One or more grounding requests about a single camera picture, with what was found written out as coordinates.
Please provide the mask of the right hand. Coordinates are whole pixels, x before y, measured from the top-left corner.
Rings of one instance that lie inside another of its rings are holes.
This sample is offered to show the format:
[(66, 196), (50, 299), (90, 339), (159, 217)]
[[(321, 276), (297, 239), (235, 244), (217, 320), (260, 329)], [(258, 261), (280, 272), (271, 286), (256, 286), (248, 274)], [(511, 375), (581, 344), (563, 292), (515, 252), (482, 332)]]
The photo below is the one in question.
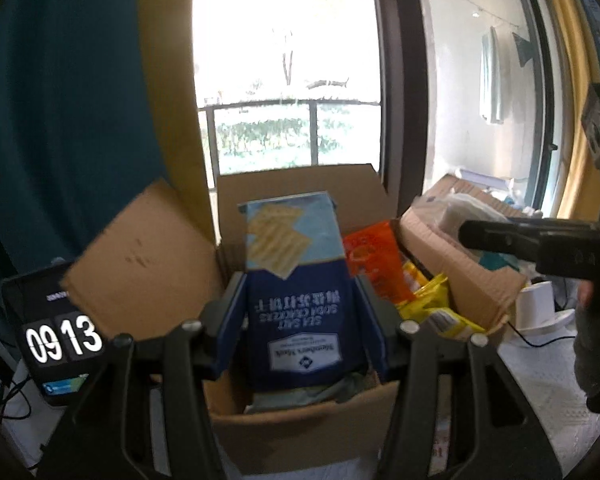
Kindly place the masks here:
[(576, 325), (574, 374), (588, 409), (600, 414), (600, 282), (580, 283)]

